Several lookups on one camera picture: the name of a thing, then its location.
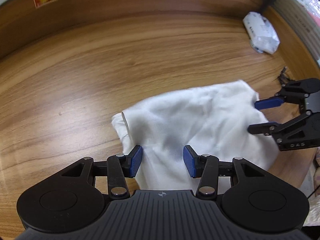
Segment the white satin polo shirt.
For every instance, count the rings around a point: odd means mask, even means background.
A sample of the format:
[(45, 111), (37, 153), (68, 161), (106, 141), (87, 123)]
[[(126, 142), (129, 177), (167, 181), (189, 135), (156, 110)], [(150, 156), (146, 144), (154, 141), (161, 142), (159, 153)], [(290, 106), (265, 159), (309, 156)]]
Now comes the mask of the white satin polo shirt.
[(112, 117), (128, 154), (143, 148), (136, 181), (143, 190), (196, 190), (183, 161), (183, 148), (221, 161), (243, 157), (268, 170), (279, 150), (271, 137), (248, 133), (266, 118), (254, 107), (259, 95), (242, 80), (189, 88), (145, 99)]

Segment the white tissue pack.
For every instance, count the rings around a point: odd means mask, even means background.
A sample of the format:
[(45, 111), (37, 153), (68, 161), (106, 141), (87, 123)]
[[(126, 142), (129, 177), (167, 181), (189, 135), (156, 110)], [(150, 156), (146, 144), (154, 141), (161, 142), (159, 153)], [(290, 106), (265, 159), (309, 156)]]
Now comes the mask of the white tissue pack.
[(249, 36), (249, 44), (258, 53), (274, 54), (279, 37), (271, 22), (258, 12), (249, 12), (242, 20)]

